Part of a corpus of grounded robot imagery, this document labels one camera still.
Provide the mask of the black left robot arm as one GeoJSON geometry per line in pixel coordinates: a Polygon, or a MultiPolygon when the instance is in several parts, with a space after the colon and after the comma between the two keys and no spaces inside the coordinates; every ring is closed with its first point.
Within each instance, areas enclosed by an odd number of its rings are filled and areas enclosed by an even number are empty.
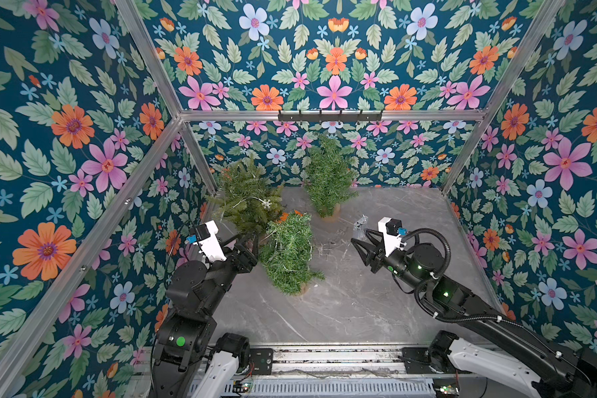
{"type": "Polygon", "coordinates": [[[150,397],[186,397],[202,364],[209,375],[194,390],[198,397],[218,397],[238,371],[250,365],[248,338],[227,333],[211,348],[217,327],[214,314],[237,275],[258,264],[259,238],[237,234],[229,240],[197,233],[200,255],[176,269],[167,298],[172,311],[157,331],[152,348],[150,397]]]}

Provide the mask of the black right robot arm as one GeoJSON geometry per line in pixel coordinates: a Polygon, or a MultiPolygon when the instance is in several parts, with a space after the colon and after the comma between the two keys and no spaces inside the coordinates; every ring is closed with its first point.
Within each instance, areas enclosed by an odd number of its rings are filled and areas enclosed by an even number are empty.
{"type": "Polygon", "coordinates": [[[597,354],[548,341],[449,278],[451,249],[442,234],[388,227],[365,235],[351,243],[372,272],[389,270],[409,285],[416,304],[431,318],[467,328],[496,347],[481,348],[441,331],[428,349],[434,367],[484,376],[530,397],[597,397],[597,354]]]}

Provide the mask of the thin wire string light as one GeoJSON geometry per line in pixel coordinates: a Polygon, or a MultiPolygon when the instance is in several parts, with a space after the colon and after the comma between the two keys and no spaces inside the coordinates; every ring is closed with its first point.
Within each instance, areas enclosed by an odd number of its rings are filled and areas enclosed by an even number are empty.
{"type": "Polygon", "coordinates": [[[240,233],[238,242],[255,256],[278,289],[295,295],[323,274],[310,267],[313,258],[311,218],[287,212],[281,198],[254,197],[223,200],[220,215],[240,233]]]}

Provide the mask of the light green fern christmas tree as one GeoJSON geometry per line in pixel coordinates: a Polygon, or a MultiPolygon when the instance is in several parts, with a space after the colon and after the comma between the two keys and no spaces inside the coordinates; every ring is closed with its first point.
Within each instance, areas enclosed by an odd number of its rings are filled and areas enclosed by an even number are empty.
{"type": "Polygon", "coordinates": [[[252,158],[224,167],[218,187],[217,195],[209,198],[215,214],[231,222],[240,233],[263,235],[268,224],[283,214],[283,187],[273,185],[252,158]]]}

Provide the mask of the clear battery box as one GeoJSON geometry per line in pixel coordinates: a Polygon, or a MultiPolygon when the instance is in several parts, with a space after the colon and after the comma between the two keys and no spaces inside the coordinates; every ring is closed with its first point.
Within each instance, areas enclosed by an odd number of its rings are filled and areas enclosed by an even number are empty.
{"type": "Polygon", "coordinates": [[[366,224],[368,222],[368,217],[366,215],[362,215],[355,223],[353,227],[353,238],[357,240],[365,240],[365,231],[366,231],[366,224]]]}

